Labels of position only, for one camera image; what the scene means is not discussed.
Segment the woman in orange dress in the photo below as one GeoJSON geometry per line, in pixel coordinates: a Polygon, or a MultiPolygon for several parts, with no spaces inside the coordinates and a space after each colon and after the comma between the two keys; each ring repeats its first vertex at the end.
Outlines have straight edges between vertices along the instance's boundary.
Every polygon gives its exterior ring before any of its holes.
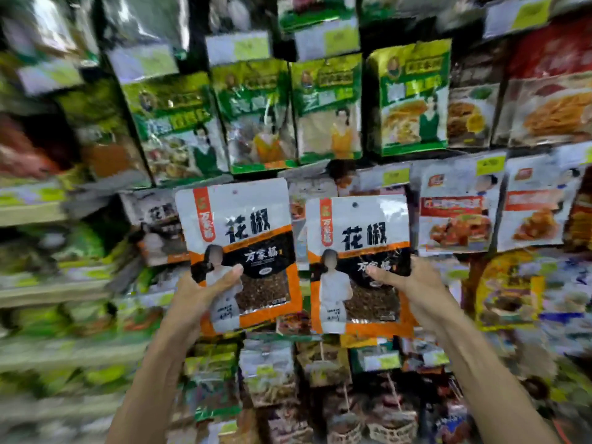
{"type": "Polygon", "coordinates": [[[337,109],[335,123],[331,126],[331,152],[335,158],[351,158],[354,132],[349,125],[350,112],[347,107],[337,109]]]}
{"type": "Polygon", "coordinates": [[[261,163],[285,160],[284,150],[279,143],[279,134],[275,127],[275,115],[272,111],[263,114],[263,130],[253,139],[253,151],[261,163]]]}

